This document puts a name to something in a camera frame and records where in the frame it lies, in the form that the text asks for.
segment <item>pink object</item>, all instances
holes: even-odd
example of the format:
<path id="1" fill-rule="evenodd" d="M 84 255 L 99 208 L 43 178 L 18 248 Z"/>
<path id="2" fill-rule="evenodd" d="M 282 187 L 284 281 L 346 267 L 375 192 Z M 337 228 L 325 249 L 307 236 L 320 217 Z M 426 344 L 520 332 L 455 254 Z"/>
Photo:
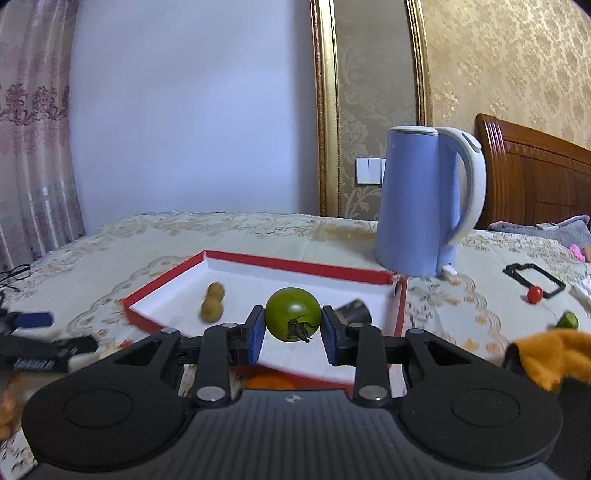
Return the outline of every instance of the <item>pink object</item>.
<path id="1" fill-rule="evenodd" d="M 581 249 L 579 248 L 579 246 L 577 244 L 572 244 L 569 247 L 569 250 L 573 253 L 573 255 L 575 257 L 577 257 L 579 260 L 581 260 L 581 262 L 585 261 L 585 256 L 583 255 L 583 253 L 581 252 Z"/>

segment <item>red cherry tomato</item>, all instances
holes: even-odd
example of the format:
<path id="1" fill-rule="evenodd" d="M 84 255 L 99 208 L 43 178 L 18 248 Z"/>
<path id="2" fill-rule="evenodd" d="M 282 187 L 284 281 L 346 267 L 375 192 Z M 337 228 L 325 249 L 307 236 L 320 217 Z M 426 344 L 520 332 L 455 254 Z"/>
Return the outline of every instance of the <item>red cherry tomato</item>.
<path id="1" fill-rule="evenodd" d="M 529 303 L 538 303 L 544 298 L 544 291 L 538 285 L 532 285 L 527 291 L 527 301 Z"/>

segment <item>metal screw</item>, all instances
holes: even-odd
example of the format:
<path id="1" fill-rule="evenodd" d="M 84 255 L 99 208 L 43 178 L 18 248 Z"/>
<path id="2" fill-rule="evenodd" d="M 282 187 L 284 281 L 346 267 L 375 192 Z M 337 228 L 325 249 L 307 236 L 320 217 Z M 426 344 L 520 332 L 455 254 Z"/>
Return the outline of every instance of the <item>metal screw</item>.
<path id="1" fill-rule="evenodd" d="M 217 401 L 226 396 L 226 391 L 222 387 L 208 385 L 197 390 L 197 398 L 203 401 Z"/>
<path id="2" fill-rule="evenodd" d="M 388 390 L 379 385 L 365 385 L 359 389 L 359 396 L 365 400 L 383 400 L 388 396 Z"/>

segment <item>white cloth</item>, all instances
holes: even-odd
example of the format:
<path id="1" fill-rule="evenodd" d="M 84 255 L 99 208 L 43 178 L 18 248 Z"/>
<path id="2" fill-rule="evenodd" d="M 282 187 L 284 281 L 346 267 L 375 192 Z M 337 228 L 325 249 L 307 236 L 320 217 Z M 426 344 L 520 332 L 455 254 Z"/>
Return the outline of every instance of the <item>white cloth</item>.
<path id="1" fill-rule="evenodd" d="M 591 312 L 591 277 L 573 283 L 573 295 Z"/>

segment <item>blue gripper pad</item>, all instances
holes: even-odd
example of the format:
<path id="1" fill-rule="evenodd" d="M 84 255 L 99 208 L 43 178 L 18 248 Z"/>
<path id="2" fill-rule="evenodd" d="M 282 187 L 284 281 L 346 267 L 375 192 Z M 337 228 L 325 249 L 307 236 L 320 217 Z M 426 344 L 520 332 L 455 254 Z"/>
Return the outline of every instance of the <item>blue gripper pad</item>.
<path id="1" fill-rule="evenodd" d="M 261 353 L 262 341 L 265 338 L 265 309 L 251 312 L 249 320 L 253 320 L 250 344 L 248 346 L 248 362 L 249 365 L 255 365 L 258 362 L 259 354 Z"/>
<path id="2" fill-rule="evenodd" d="M 326 358 L 331 365 L 338 365 L 336 348 L 337 331 L 330 320 L 330 314 L 326 311 L 327 308 L 330 307 L 324 307 L 320 311 L 320 335 L 322 336 L 322 343 L 324 344 L 324 350 L 326 351 Z"/>

